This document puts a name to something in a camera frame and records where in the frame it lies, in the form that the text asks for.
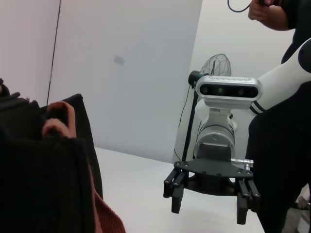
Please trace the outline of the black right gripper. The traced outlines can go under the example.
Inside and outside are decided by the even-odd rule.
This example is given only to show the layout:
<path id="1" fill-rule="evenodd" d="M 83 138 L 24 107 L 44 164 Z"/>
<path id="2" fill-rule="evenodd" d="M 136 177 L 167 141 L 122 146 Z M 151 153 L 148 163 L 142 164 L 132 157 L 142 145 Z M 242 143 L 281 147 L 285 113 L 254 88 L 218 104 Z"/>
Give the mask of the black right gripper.
<path id="1" fill-rule="evenodd" d="M 231 160 L 231 147 L 200 144 L 196 159 L 176 162 L 163 182 L 163 197 L 172 198 L 171 212 L 180 212 L 184 189 L 215 196 L 237 195 L 237 223 L 246 223 L 247 212 L 259 211 L 261 196 L 251 171 Z"/>

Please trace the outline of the person's bare hand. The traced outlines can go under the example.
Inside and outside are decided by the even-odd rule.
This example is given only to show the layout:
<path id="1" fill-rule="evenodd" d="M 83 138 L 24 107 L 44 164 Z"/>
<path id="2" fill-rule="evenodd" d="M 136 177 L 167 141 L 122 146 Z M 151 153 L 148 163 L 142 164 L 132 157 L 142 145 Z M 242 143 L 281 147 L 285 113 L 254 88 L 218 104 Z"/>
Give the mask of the person's bare hand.
<path id="1" fill-rule="evenodd" d="M 261 23 L 266 23 L 269 16 L 270 6 L 274 0 L 252 0 L 250 3 L 248 18 Z"/>

